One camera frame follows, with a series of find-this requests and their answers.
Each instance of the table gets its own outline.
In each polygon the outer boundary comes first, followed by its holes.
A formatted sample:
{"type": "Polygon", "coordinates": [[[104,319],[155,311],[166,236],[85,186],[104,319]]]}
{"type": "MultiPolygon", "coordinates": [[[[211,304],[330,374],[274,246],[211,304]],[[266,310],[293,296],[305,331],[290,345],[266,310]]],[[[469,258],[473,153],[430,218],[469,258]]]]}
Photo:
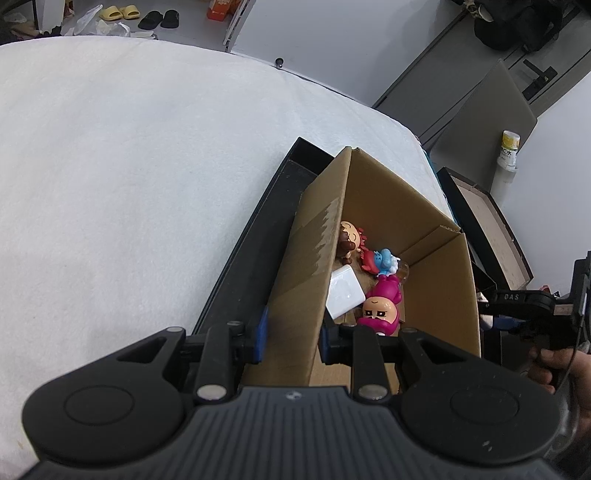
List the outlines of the table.
{"type": "Polygon", "coordinates": [[[413,134],[254,60],[165,41],[0,47],[0,477],[35,461],[42,383],[169,325],[189,330],[301,136],[361,147],[450,215],[413,134]]]}

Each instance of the red-haired toy figurine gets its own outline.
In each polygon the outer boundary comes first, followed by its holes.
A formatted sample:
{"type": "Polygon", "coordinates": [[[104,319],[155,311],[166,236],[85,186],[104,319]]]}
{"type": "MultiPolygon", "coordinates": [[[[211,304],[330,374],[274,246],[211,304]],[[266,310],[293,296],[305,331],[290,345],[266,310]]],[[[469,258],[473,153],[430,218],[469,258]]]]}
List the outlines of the red-haired toy figurine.
{"type": "Polygon", "coordinates": [[[339,239],[336,244],[336,256],[340,258],[343,265],[351,265],[351,253],[367,250],[365,241],[367,237],[363,234],[362,228],[355,228],[350,222],[341,222],[339,239]]]}
{"type": "Polygon", "coordinates": [[[392,335],[400,322],[400,312],[396,308],[402,301],[398,277],[380,275],[378,283],[365,297],[363,316],[357,320],[357,325],[367,325],[378,335],[392,335]]]}

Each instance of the black slipper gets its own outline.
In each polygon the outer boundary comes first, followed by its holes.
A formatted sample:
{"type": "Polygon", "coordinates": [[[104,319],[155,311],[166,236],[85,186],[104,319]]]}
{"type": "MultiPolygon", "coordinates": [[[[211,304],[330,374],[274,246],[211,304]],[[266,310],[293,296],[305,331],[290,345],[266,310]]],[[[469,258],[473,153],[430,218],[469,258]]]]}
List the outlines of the black slipper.
{"type": "Polygon", "coordinates": [[[163,16],[160,12],[152,10],[139,21],[138,28],[141,28],[142,30],[153,30],[158,26],[162,19],[163,16]]]}
{"type": "Polygon", "coordinates": [[[162,28],[177,28],[178,27],[178,12],[176,10],[168,10],[164,14],[164,20],[160,24],[162,28]]]}

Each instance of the human hand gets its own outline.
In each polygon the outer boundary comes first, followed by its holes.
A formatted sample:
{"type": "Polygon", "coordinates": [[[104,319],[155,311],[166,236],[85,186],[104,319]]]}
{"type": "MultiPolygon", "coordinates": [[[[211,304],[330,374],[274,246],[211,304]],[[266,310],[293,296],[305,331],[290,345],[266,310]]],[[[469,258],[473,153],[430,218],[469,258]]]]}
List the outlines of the human hand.
{"type": "MultiPolygon", "coordinates": [[[[542,348],[538,353],[538,350],[532,347],[530,358],[536,359],[538,362],[532,364],[527,376],[553,394],[555,388],[550,385],[552,372],[540,364],[549,368],[565,370],[572,356],[572,348],[556,351],[542,348]]],[[[574,394],[580,406],[576,438],[581,438],[591,431],[591,355],[577,351],[570,368],[570,375],[574,380],[574,394]]]]}

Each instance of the yellow slipper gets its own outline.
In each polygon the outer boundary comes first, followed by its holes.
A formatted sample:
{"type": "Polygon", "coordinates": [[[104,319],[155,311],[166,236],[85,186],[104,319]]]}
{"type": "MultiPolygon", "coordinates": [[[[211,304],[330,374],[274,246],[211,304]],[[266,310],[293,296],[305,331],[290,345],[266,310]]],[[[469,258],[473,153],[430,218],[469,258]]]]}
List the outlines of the yellow slipper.
{"type": "Polygon", "coordinates": [[[135,20],[136,18],[139,18],[139,11],[135,5],[121,7],[119,10],[123,14],[123,18],[126,20],[135,20]]]}
{"type": "Polygon", "coordinates": [[[123,18],[123,14],[114,5],[112,7],[104,8],[103,10],[101,10],[99,16],[106,22],[121,20],[123,18]]]}

